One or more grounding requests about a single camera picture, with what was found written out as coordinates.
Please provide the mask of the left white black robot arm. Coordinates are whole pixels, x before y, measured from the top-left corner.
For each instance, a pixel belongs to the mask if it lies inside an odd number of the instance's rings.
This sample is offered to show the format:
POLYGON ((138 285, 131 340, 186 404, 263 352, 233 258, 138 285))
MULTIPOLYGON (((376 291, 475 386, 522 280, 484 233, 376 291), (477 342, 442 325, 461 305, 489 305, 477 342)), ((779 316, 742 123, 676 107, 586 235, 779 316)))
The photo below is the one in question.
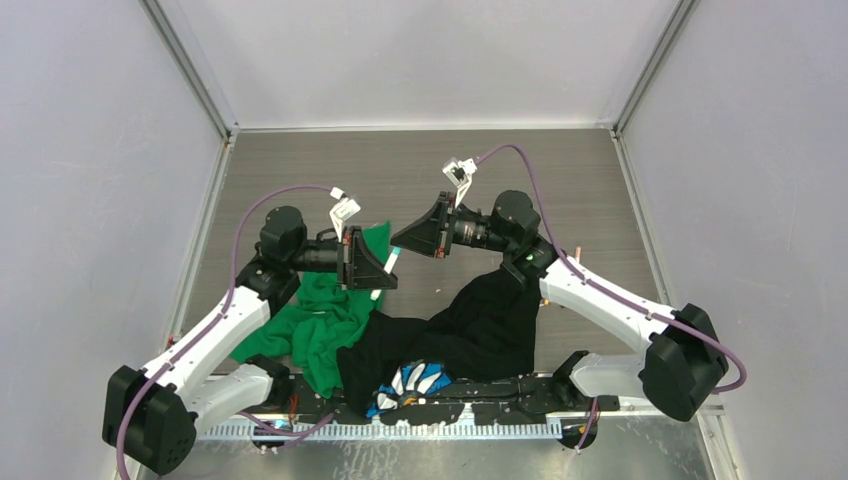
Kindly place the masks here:
POLYGON ((158 475, 174 471, 198 436, 243 410, 285 409, 293 394, 289 369, 254 355, 234 372, 209 375, 250 334, 294 296, 301 273, 329 273, 346 289, 373 295, 398 285, 398 253, 380 258, 364 231, 346 225, 355 208, 338 202, 332 228, 308 236, 292 206, 268 212, 254 257, 234 276, 218 305, 179 341, 140 368, 122 366, 107 383, 102 439, 120 460, 131 458, 158 475))

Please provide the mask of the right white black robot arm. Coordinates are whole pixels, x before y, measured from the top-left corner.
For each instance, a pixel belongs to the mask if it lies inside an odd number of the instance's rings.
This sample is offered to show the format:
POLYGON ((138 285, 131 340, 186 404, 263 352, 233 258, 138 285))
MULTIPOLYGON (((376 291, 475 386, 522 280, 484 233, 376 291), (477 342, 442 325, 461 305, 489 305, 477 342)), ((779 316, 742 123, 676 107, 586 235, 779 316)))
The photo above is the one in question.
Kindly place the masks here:
POLYGON ((543 299, 570 309, 632 349, 630 355, 574 352, 552 387, 567 410, 588 409, 596 397, 636 397, 677 421, 688 421, 729 370, 709 315, 687 304, 674 309, 642 298, 581 266, 539 232, 530 197, 507 190, 490 213, 441 192, 430 210, 391 237, 409 252, 445 258, 455 245, 502 255, 502 268, 543 299))

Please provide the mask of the green cloth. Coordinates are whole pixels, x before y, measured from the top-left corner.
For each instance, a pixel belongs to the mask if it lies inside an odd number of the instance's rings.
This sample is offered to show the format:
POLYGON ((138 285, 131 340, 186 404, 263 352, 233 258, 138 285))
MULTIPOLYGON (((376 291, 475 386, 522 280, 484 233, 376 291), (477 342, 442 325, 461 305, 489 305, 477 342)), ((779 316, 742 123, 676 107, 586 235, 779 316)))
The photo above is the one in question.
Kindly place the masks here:
POLYGON ((369 291, 343 289, 334 272, 306 272, 295 300, 240 342, 230 358, 244 363, 257 354, 289 357, 313 391, 329 398, 343 386, 337 350, 359 340, 382 303, 369 291))

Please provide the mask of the black cloth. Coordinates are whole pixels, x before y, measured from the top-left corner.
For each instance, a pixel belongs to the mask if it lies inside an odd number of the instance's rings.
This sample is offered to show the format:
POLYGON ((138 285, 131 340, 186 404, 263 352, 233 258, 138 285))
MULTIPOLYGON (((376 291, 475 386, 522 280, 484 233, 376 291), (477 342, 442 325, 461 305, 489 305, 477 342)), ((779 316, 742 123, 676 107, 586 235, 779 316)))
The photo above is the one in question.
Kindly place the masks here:
POLYGON ((478 276, 428 320, 369 315, 358 341, 337 351, 343 394, 366 417, 380 385, 419 360, 441 363, 452 380, 502 380, 534 369, 538 282, 503 269, 478 276))

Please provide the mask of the blue white patterned cloth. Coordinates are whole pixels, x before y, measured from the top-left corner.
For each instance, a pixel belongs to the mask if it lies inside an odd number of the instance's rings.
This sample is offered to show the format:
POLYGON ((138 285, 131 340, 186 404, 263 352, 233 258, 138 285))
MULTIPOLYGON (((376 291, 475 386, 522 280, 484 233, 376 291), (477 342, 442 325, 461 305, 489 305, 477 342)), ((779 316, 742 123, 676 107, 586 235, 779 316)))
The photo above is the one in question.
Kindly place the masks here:
POLYGON ((366 417, 390 413, 417 403, 453 383, 441 363, 419 360, 399 367, 388 383, 380 385, 366 417))

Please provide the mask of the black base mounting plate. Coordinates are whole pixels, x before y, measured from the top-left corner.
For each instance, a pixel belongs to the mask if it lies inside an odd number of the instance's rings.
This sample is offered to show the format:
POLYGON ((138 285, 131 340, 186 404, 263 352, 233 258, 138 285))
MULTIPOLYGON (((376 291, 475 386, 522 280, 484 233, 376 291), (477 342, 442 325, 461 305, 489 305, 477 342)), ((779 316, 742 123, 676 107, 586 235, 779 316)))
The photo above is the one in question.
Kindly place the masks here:
MULTIPOLYGON (((294 419, 298 426, 313 424, 328 414, 341 425, 360 426, 368 422, 364 415, 353 410, 341 389, 335 389, 330 397, 324 398, 301 374, 293 374, 291 382, 292 392, 285 405, 259 405, 247 412, 257 418, 278 415, 284 421, 294 419)), ((377 417, 376 421, 383 425, 398 425, 402 421, 411 426, 451 425, 458 423, 464 413, 471 415, 474 426, 542 424, 556 415, 585 420, 591 402, 568 403, 559 395, 558 388, 558 381, 543 374, 490 383, 455 380, 410 406, 377 417)))

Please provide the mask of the aluminium front rail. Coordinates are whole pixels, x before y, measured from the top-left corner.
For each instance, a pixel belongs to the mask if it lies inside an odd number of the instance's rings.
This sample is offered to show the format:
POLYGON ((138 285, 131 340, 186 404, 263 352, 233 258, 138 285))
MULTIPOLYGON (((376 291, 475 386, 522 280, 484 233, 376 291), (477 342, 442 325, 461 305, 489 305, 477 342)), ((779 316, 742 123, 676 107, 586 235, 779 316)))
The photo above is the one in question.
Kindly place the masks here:
POLYGON ((279 366, 270 373, 244 365, 228 375, 212 375, 196 390, 180 391, 166 379, 154 384, 133 412, 124 451, 153 469, 174 468, 198 441, 248 440, 258 445, 291 445, 319 440, 513 440, 554 439, 567 448, 589 446, 598 429, 582 433, 585 420, 556 415, 542 424, 474 426, 464 413, 456 424, 383 425, 378 415, 364 425, 341 425, 328 414, 313 424, 298 426, 280 416, 257 418, 247 410, 266 404, 285 405, 292 392, 290 373, 279 366))

